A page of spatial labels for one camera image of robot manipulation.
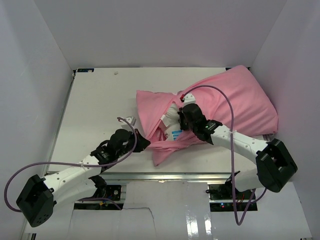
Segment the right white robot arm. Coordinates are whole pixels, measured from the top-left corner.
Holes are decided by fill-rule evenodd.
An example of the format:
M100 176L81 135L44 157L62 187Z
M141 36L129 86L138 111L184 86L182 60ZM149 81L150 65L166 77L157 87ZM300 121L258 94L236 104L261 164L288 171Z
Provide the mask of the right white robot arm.
M206 119L200 107L187 104L178 111L182 130L191 130L202 142L229 149L256 165L247 171L232 171L225 182L226 195L236 200L245 191L265 188L278 193L297 172L298 167L279 139L265 141L231 131L219 121Z

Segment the aluminium table front rail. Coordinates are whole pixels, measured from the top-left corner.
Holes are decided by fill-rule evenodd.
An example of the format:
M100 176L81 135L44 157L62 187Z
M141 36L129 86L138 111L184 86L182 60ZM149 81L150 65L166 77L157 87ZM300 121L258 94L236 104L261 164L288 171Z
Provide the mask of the aluminium table front rail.
M115 181L205 181L224 182L230 177L230 172L109 172L102 173L105 180Z

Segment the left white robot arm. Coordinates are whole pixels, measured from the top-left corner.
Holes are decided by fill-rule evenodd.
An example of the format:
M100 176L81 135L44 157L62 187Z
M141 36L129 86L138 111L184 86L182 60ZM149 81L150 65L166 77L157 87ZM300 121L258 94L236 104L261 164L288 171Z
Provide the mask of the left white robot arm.
M19 194L16 204L32 228L44 224L65 204L81 199L102 199L106 196L107 183L100 176L113 167L122 156L140 153L150 145L139 131L118 129L108 140L76 166L55 174L31 176Z

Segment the pink floral pillowcase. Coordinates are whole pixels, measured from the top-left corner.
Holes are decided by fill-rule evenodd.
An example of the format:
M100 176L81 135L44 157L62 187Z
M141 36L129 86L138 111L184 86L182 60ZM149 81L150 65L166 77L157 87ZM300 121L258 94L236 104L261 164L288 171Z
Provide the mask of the pink floral pillowcase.
M223 123L246 136L275 134L278 131L278 114L272 102L252 73L242 65L223 73L202 79L188 88L196 104L208 120ZM137 90L138 116L150 141L155 166L164 162L173 152L191 145L201 144L191 131L183 131L176 140L166 140L159 125L172 103L178 110L183 106L179 93Z

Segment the white pillow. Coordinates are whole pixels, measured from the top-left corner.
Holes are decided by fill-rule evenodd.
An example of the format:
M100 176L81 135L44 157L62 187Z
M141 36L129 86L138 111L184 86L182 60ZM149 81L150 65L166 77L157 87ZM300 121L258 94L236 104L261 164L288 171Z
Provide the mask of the white pillow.
M175 141L182 133L178 111L178 106L172 103L160 119L159 128L162 130L166 141Z

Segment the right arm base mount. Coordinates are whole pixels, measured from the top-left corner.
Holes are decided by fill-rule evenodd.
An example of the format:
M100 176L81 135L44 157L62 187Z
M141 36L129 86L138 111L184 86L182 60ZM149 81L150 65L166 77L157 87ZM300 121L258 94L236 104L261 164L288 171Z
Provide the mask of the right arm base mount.
M211 213L231 213L234 211L232 189L230 185L225 185L230 177L230 173L210 174L205 192L209 197L209 207ZM253 190L244 192L236 191L235 206L238 213L243 213Z

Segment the left blue table label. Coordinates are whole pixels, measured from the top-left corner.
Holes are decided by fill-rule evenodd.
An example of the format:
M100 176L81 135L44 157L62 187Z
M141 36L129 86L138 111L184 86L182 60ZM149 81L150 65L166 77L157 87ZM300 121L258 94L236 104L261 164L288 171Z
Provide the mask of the left blue table label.
M78 68L76 70L77 73L93 73L94 71L94 68Z

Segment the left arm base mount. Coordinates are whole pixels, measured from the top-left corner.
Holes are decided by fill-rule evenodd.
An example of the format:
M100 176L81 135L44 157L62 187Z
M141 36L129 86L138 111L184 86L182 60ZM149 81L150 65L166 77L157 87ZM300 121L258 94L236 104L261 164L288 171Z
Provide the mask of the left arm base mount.
M99 175L89 179L93 181L96 191L87 200L75 203L74 210L113 211L123 209L124 204L118 203L121 200L121 185L109 185Z

